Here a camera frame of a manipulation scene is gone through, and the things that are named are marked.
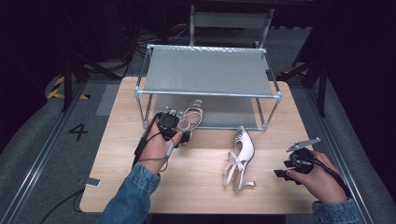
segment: white sandal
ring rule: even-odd
[[[224,188],[230,185],[233,177],[233,191],[241,190],[245,186],[256,186],[254,181],[245,180],[245,171],[248,163],[254,156],[254,146],[248,131],[240,126],[233,137],[235,153],[228,153],[228,163],[224,170]]]

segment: white high heel shoe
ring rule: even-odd
[[[241,190],[245,186],[256,186],[254,181],[245,180],[248,163],[254,156],[254,146],[248,131],[240,126],[233,137],[235,152],[228,153],[228,163],[224,170],[224,188],[230,185],[233,177],[233,191]]]
[[[197,127],[204,115],[204,102],[202,100],[194,100],[190,103],[189,108],[184,112],[183,117],[178,122],[177,128],[182,132],[190,131],[192,137],[192,130]]]

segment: hand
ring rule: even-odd
[[[151,130],[148,133],[147,139],[150,139],[151,136],[160,132],[158,128],[158,120],[151,127]],[[176,146],[178,142],[181,140],[182,132],[175,134],[172,138],[174,145]],[[172,144],[172,141],[165,141],[161,134],[157,134],[152,137],[146,144],[145,148],[140,155],[139,162],[143,166],[145,166],[148,170],[150,170],[155,175],[158,174],[166,163],[168,158],[166,158],[166,152],[168,151],[169,146]]]
[[[335,168],[325,154],[316,151],[312,151],[312,153],[315,159],[323,162],[339,174],[337,168]],[[314,197],[323,203],[341,203],[347,200],[344,190],[337,181],[318,165],[314,165],[312,171],[307,175],[292,170],[288,170],[286,174],[302,183]]]

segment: chair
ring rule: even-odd
[[[256,41],[256,48],[262,49],[270,28],[274,10],[267,13],[230,13],[195,11],[191,6],[190,13],[190,46],[195,45],[195,27],[223,27],[262,29],[260,41]]]

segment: denim jacket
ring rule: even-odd
[[[144,223],[150,208],[149,196],[159,184],[160,177],[138,162],[96,223]],[[362,223],[353,199],[343,203],[314,202],[313,210],[315,223]]]

